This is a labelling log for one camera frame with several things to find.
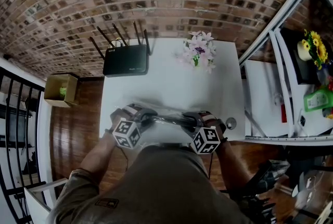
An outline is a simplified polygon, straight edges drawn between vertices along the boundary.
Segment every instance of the sunflower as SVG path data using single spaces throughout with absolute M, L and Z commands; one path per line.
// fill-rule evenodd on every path
M 314 61 L 314 64 L 317 66 L 318 70 L 321 70 L 322 69 L 322 65 L 318 63 L 318 61 Z
M 304 40 L 304 39 L 302 40 L 302 45 L 307 51 L 310 50 L 310 45 L 306 40 Z
M 312 39 L 315 39 L 315 38 L 318 39 L 319 42 L 322 41 L 321 36 L 318 35 L 315 31 L 311 31 L 311 37 L 312 37 Z
M 317 47 L 317 54 L 318 54 L 319 59 L 322 62 L 325 62 L 327 60 L 328 53 L 326 52 L 326 48 L 325 48 L 324 44 L 320 44 Z
M 318 39 L 314 38 L 312 41 L 313 41 L 313 44 L 314 44 L 316 47 L 319 46 L 319 40 L 318 40 Z

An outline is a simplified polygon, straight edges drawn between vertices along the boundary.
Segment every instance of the cable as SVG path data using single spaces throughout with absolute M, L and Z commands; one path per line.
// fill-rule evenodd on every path
M 129 168 L 129 159 L 127 158 L 124 150 L 121 147 L 118 147 L 118 148 L 121 150 L 121 152 L 123 153 L 124 157 L 126 158 L 126 169 L 125 169 L 125 172 L 126 172 L 127 169 Z
M 209 172 L 208 172 L 208 179 L 209 180 L 210 180 L 210 170 L 212 169 L 212 163 L 213 163 L 213 154 L 214 154 L 214 152 L 210 156 L 210 164 L 209 164 Z

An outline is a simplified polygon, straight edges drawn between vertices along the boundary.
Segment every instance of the small table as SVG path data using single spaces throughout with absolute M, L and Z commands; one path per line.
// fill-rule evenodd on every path
M 209 74 L 202 68 L 187 68 L 175 59 L 174 54 L 182 51 L 183 42 L 180 38 L 152 38 L 146 75 L 104 78 L 100 137 L 111 127 L 110 114 L 116 108 L 144 101 L 181 112 L 207 110 L 223 122 L 232 117 L 236 127 L 227 129 L 225 137 L 245 139 L 244 93 L 235 44 L 214 41 L 216 68 Z M 136 39 L 130 40 L 130 45 L 136 44 Z M 180 129 L 163 134 L 147 130 L 141 142 L 189 143 L 191 138 Z

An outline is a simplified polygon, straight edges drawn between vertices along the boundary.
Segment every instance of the wristband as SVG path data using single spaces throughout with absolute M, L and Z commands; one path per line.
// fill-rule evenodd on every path
M 220 140 L 220 145 L 225 143 L 228 140 L 228 137 L 224 137 L 222 140 Z

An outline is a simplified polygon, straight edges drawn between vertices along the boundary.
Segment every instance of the artificial flower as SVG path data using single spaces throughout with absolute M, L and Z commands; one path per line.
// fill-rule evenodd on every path
M 325 62 L 328 58 L 328 53 L 326 51 L 326 48 L 324 46 L 324 44 L 320 44 L 318 47 L 317 47 L 317 54 L 318 54 L 318 57 L 319 59 L 322 61 L 322 62 Z
M 183 52 L 175 54 L 175 58 L 182 64 L 192 68 L 202 67 L 211 73 L 215 68 L 214 57 L 216 55 L 216 47 L 213 46 L 214 39 L 211 33 L 190 32 L 191 39 L 184 42 Z
M 318 63 L 318 61 L 314 61 L 314 64 L 318 67 L 318 70 L 321 70 L 322 69 L 322 65 Z
M 318 35 L 315 31 L 311 31 L 311 36 L 312 36 L 312 39 L 317 39 L 319 42 L 321 42 L 321 36 Z
M 304 39 L 302 40 L 302 45 L 307 51 L 310 50 L 310 45 L 306 40 L 304 40 Z
M 213 40 L 214 38 L 212 37 L 212 33 L 205 33 L 204 31 L 202 32 L 202 38 L 206 41 Z
M 316 47 L 319 46 L 319 40 L 318 39 L 314 38 L 312 41 L 313 41 L 313 45 L 315 45 Z
M 200 33 L 201 33 L 201 31 L 199 31 L 199 32 L 189 32 L 189 34 L 193 35 L 193 36 L 198 36 Z

